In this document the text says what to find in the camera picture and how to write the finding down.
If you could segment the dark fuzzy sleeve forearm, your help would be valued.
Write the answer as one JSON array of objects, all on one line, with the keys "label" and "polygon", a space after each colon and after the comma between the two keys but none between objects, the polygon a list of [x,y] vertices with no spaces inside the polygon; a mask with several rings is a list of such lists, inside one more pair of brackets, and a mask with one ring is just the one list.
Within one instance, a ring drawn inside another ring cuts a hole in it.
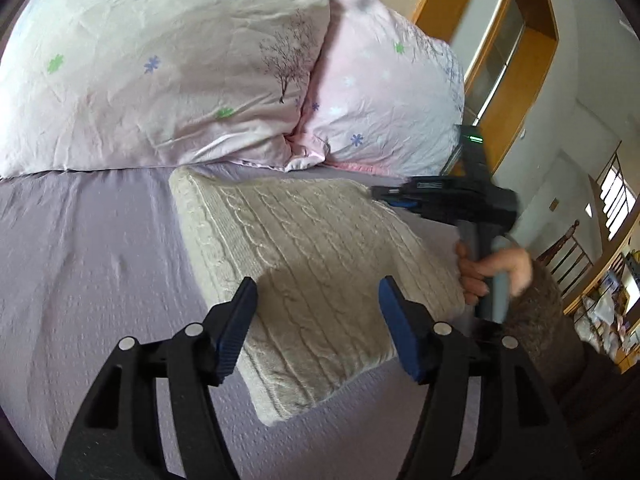
[{"label": "dark fuzzy sleeve forearm", "polygon": [[581,340],[560,291],[538,262],[512,299],[506,331],[527,351],[558,404],[585,479],[639,477],[639,367],[625,373]]}]

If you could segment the person's right hand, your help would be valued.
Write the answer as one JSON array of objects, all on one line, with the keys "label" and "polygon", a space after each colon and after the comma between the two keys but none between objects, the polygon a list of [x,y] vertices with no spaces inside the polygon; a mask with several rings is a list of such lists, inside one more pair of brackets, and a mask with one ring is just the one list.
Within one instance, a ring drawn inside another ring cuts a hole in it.
[{"label": "person's right hand", "polygon": [[459,281],[468,306],[475,306],[480,298],[488,295],[487,281],[500,273],[508,277],[511,299],[521,296],[532,284],[532,259],[521,247],[500,249],[480,261],[472,261],[466,245],[457,242],[456,255]]}]

